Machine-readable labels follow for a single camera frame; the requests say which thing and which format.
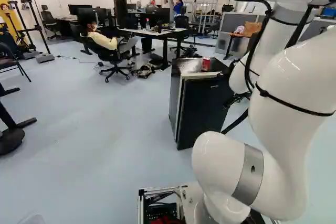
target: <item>power cable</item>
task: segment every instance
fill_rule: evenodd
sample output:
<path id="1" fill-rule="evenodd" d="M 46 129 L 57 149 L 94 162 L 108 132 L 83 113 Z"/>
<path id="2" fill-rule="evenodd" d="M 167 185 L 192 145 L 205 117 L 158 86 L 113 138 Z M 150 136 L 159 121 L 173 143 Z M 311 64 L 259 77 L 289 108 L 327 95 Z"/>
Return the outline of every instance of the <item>power cable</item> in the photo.
<path id="1" fill-rule="evenodd" d="M 78 60 L 78 63 L 96 63 L 95 61 L 80 61 L 79 58 L 76 58 L 76 57 L 68 57 L 68 56 L 61 56 L 61 55 L 58 55 L 56 56 L 57 58 L 67 58 L 67 59 L 73 59 L 73 60 Z"/>

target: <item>black stand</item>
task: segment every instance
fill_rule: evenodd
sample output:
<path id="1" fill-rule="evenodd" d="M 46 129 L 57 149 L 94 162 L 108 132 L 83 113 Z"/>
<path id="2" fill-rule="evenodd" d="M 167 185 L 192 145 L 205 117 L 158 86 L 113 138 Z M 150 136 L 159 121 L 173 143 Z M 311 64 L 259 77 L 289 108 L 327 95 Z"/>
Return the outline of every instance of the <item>black stand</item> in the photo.
<path id="1" fill-rule="evenodd" d="M 20 90 L 20 88 L 5 90 L 0 83 L 1 96 L 16 92 L 18 90 Z M 21 145 L 22 139 L 25 136 L 25 132 L 22 130 L 22 128 L 27 127 L 37 121 L 36 118 L 31 118 L 16 124 L 1 102 L 0 119 L 8 127 L 8 129 L 4 130 L 0 136 L 0 155 L 8 154 L 17 149 Z"/>
<path id="2" fill-rule="evenodd" d="M 20 88 L 13 88 L 5 90 L 2 84 L 0 83 L 0 97 L 19 91 Z"/>

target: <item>bag on floor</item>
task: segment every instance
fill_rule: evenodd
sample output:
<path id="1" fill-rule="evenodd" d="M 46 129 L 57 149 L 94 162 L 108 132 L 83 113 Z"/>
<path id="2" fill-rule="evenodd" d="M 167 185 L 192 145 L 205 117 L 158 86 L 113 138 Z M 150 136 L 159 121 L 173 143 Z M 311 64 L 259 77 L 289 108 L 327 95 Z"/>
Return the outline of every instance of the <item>bag on floor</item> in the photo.
<path id="1" fill-rule="evenodd" d="M 148 76 L 151 74 L 155 73 L 155 66 L 153 66 L 150 63 L 142 65 L 138 70 L 137 70 L 137 75 L 140 78 L 145 78 L 147 79 Z"/>

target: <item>blue shirt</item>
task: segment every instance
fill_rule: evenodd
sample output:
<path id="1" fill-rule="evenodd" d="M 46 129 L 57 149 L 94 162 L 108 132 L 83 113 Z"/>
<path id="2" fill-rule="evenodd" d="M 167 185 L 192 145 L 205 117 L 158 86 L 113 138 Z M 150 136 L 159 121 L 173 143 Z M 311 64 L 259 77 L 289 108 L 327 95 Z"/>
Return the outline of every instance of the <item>blue shirt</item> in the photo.
<path id="1" fill-rule="evenodd" d="M 175 6 L 174 6 L 174 11 L 176 14 L 181 14 L 181 10 L 182 10 L 182 3 L 177 3 Z"/>

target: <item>black office chair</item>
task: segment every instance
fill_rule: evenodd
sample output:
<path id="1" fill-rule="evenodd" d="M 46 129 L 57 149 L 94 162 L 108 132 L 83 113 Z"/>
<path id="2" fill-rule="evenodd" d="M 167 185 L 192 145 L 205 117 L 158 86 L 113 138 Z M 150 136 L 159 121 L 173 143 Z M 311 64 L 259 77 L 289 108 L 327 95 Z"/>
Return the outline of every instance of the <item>black office chair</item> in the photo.
<path id="1" fill-rule="evenodd" d="M 106 76 L 106 78 L 105 78 L 106 83 L 109 82 L 109 78 L 114 73 L 121 73 L 124 76 L 126 76 L 127 80 L 130 79 L 130 75 L 123 72 L 123 70 L 130 70 L 130 67 L 118 67 L 118 64 L 121 63 L 123 60 L 131 59 L 131 56 L 128 54 L 128 52 L 120 54 L 119 47 L 117 48 L 117 50 L 109 50 L 105 47 L 102 47 L 102 46 L 96 44 L 93 41 L 93 39 L 88 38 L 88 37 L 82 37 L 82 40 L 89 49 L 91 49 L 93 52 L 95 52 L 98 55 L 98 58 L 100 60 L 108 61 L 108 62 L 110 62 L 111 64 L 114 65 L 113 68 L 100 70 L 100 72 L 99 72 L 100 74 L 102 74 L 103 72 L 110 72 L 109 75 Z"/>
<path id="2" fill-rule="evenodd" d="M 82 49 L 81 52 L 86 55 L 92 55 L 92 53 L 90 53 L 88 47 L 86 46 L 85 41 L 80 36 L 81 26 L 70 23 L 70 29 L 71 29 L 72 36 L 74 37 L 75 41 L 80 42 L 84 45 L 84 50 Z"/>
<path id="3" fill-rule="evenodd" d="M 11 51 L 10 47 L 7 46 L 5 43 L 0 42 L 0 70 L 5 69 L 4 71 L 1 71 L 0 73 L 4 73 L 7 71 L 11 71 L 18 68 L 20 70 L 21 75 L 25 75 L 29 82 L 31 82 L 31 79 L 21 66 L 21 64 L 18 62 L 17 58 Z"/>
<path id="4" fill-rule="evenodd" d="M 42 7 L 42 24 L 43 26 L 52 31 L 54 33 L 54 35 L 47 37 L 48 40 L 54 39 L 54 38 L 62 38 L 62 36 L 56 34 L 57 31 L 60 31 L 57 21 L 54 19 L 54 17 L 52 16 L 51 12 L 47 11 L 48 10 L 48 6 L 47 5 L 41 5 Z"/>
<path id="5" fill-rule="evenodd" d="M 183 38 L 183 39 L 188 39 L 190 35 L 193 35 L 194 37 L 194 51 L 196 51 L 196 38 L 195 38 L 195 33 L 194 33 L 194 30 L 190 27 L 189 25 L 189 17 L 187 16 L 177 16 L 175 18 L 175 27 L 176 28 L 185 28 L 185 29 L 188 29 L 189 33 L 187 33 L 187 35 Z M 171 51 L 172 49 L 175 49 L 177 47 L 170 47 L 169 50 Z M 189 48 L 187 47 L 180 47 L 181 50 L 183 51 L 187 51 L 189 50 Z"/>

